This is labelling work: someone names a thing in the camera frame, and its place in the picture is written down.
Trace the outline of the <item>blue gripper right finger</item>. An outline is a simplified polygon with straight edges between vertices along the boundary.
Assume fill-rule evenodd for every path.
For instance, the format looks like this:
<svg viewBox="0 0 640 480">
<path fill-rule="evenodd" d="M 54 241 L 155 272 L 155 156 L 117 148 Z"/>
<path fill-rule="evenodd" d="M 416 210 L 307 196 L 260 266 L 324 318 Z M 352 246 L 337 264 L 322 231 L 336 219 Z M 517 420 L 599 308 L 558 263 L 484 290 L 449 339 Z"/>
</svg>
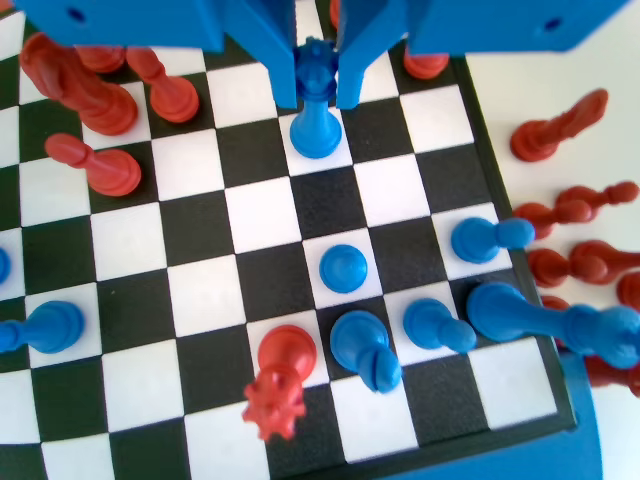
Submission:
<svg viewBox="0 0 640 480">
<path fill-rule="evenodd" d="M 364 74 L 384 52 L 410 30 L 414 1 L 357 1 L 340 3 L 338 28 L 337 107 L 355 108 Z"/>
</svg>

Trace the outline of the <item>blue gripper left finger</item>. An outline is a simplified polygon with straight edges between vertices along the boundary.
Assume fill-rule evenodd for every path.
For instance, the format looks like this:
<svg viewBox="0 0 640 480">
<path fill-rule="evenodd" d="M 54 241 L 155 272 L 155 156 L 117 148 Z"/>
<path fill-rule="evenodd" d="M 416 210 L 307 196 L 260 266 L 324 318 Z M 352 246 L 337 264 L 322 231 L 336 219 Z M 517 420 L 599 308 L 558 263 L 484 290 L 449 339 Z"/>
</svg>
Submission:
<svg viewBox="0 0 640 480">
<path fill-rule="evenodd" d="M 276 104 L 295 108 L 295 1 L 231 0 L 223 11 L 224 31 L 267 68 Z"/>
</svg>

